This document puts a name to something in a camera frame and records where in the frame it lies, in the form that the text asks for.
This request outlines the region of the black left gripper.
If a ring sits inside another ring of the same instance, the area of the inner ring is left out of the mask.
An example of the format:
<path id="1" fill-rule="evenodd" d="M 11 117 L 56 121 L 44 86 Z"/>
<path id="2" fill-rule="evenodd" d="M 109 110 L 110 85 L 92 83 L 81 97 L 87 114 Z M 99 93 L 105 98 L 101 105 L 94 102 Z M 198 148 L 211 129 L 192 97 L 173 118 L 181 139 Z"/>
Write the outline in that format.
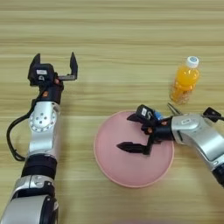
<path id="1" fill-rule="evenodd" d="M 28 80 L 31 86 L 35 84 L 32 69 L 35 64 L 39 63 L 40 63 L 40 54 L 37 53 L 30 64 L 28 72 Z M 45 84 L 39 87 L 39 97 L 38 97 L 39 102 L 55 102 L 57 104 L 60 104 L 61 95 L 64 90 L 64 81 L 75 81 L 78 78 L 78 64 L 74 52 L 72 52 L 71 54 L 70 68 L 71 68 L 71 74 L 58 76 L 53 80 L 52 83 Z"/>

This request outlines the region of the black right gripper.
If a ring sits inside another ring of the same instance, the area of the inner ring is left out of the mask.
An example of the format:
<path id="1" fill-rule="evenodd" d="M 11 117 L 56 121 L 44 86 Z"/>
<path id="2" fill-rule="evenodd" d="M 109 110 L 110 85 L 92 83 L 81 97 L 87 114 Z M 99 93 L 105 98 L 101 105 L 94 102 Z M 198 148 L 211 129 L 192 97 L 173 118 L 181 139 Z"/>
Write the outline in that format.
<path id="1" fill-rule="evenodd" d="M 160 144 L 163 141 L 172 141 L 172 117 L 158 120 L 156 117 L 150 119 L 139 117 L 137 114 L 132 114 L 127 118 L 128 121 L 143 123 L 142 131 L 149 136 L 148 145 L 140 143 L 122 142 L 117 145 L 122 151 L 128 153 L 141 153 L 143 155 L 151 154 L 151 146 Z"/>

